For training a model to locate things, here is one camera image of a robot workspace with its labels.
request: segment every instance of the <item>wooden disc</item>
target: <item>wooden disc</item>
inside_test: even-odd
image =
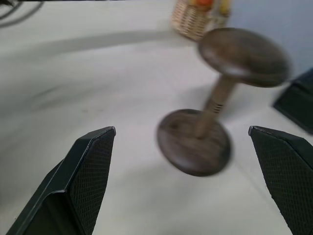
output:
[[[204,139],[194,137],[201,111],[177,110],[166,116],[157,130],[157,142],[167,160],[179,170],[194,176],[220,172],[230,159],[230,140],[218,123]]]
[[[212,30],[200,40],[198,49],[208,65],[242,83],[275,87],[289,77],[289,61],[280,47],[248,30]]]

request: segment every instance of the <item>blue wall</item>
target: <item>blue wall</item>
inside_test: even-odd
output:
[[[283,46],[293,75],[313,67],[313,0],[233,0],[228,25],[259,32]]]

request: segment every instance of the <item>white table surface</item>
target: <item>white table surface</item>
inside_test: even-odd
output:
[[[282,87],[239,85],[220,118],[233,161],[208,178],[170,166],[158,122],[200,109],[217,74],[171,30],[172,0],[49,2],[0,29],[0,234],[74,141],[117,129],[94,235],[291,235],[272,201],[248,128],[306,138],[270,107]]]

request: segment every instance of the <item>black cable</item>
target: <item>black cable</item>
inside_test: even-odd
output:
[[[3,14],[2,16],[0,16],[0,20],[3,20],[5,18],[7,18],[8,16],[12,15],[14,12],[16,12],[17,9],[20,8],[20,6],[23,4],[22,1],[18,2],[15,6],[12,7],[11,10],[9,10],[7,13]]]
[[[21,23],[25,20],[27,20],[29,17],[31,17],[32,15],[34,15],[37,11],[40,10],[40,8],[43,6],[45,2],[42,1],[39,4],[36,5],[36,7],[34,7],[32,10],[30,10],[28,13],[26,13],[25,15],[21,16],[20,18],[13,20],[13,21],[9,21],[6,23],[2,23],[0,24],[0,28],[5,28],[5,27],[9,27],[9,26],[13,26],[15,24]]]

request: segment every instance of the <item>wicker basket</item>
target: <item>wicker basket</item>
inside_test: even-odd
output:
[[[199,40],[206,31],[225,27],[228,14],[222,15],[215,8],[191,5],[187,0],[178,0],[173,11],[172,24],[185,37]]]

